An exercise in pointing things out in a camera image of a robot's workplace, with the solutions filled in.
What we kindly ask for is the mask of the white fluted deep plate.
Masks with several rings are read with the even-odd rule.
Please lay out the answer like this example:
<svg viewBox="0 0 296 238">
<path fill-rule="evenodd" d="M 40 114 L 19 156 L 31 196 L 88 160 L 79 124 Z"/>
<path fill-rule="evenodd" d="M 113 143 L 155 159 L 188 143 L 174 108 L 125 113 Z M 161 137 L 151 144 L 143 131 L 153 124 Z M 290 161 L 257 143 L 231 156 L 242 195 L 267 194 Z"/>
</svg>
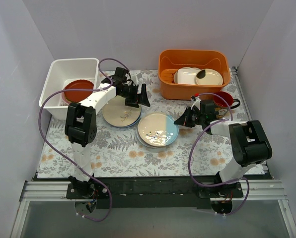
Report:
<svg viewBox="0 0 296 238">
<path fill-rule="evenodd" d="M 152 146 L 152 145 L 149 145 L 149 144 L 147 144 L 146 142 L 144 142 L 142 139 L 141 139 L 141 137 L 140 137 L 140 135 L 139 135 L 139 132 L 138 132 L 138 130 L 136 129 L 136 136 L 137 136 L 137 139 L 138 139 L 138 141 L 142 144 L 142 145 L 144 145 L 144 146 L 146 146 L 146 147 L 148 147 L 148 148 L 160 148 L 160 147 L 158 147 L 158 146 Z"/>
</svg>

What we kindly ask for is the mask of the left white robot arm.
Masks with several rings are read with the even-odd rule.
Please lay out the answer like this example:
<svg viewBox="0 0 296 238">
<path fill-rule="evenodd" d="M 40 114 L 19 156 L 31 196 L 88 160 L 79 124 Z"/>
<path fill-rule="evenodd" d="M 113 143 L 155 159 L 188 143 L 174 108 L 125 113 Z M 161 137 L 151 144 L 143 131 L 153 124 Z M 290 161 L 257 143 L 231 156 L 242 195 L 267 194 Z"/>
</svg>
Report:
<svg viewBox="0 0 296 238">
<path fill-rule="evenodd" d="M 90 161 L 90 144 L 97 133 L 96 114 L 113 98 L 120 96 L 125 105 L 138 108 L 150 107 L 146 84 L 135 83 L 129 70 L 121 67 L 101 81 L 95 92 L 78 103 L 68 106 L 65 135 L 68 136 L 73 150 L 74 175 L 69 176 L 73 189 L 83 198 L 90 198 L 96 192 L 89 181 L 93 175 Z"/>
</svg>

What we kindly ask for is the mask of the cream and blue plate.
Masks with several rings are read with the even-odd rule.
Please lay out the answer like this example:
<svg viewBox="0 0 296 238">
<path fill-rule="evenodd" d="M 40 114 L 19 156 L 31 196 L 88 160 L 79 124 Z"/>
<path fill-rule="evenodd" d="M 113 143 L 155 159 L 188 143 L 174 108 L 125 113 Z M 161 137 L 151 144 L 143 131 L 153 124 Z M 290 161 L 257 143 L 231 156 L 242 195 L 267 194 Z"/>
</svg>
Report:
<svg viewBox="0 0 296 238">
<path fill-rule="evenodd" d="M 173 143 L 179 128 L 174 124 L 172 116 L 164 113 L 151 113 L 146 115 L 138 124 L 139 137 L 148 145 L 164 147 Z"/>
</svg>

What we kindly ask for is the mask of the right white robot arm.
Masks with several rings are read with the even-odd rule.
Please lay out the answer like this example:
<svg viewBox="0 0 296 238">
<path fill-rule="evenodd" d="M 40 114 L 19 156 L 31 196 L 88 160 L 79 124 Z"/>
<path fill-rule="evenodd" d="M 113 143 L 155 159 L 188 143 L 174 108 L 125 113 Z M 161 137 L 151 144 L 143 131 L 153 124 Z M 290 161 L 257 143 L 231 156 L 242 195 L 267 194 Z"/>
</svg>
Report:
<svg viewBox="0 0 296 238">
<path fill-rule="evenodd" d="M 187 107 L 174 124 L 189 128 L 200 125 L 203 131 L 198 139 L 207 133 L 230 140 L 233 158 L 217 173 L 217 181 L 214 184 L 198 182 L 192 175 L 191 159 L 196 142 L 193 143 L 188 158 L 188 172 L 191 180 L 200 187 L 213 187 L 217 196 L 225 197 L 232 191 L 231 184 L 239 182 L 252 167 L 272 157 L 272 148 L 260 121 L 237 122 L 220 119 L 213 101 L 203 100 L 198 103 L 199 106 Z"/>
</svg>

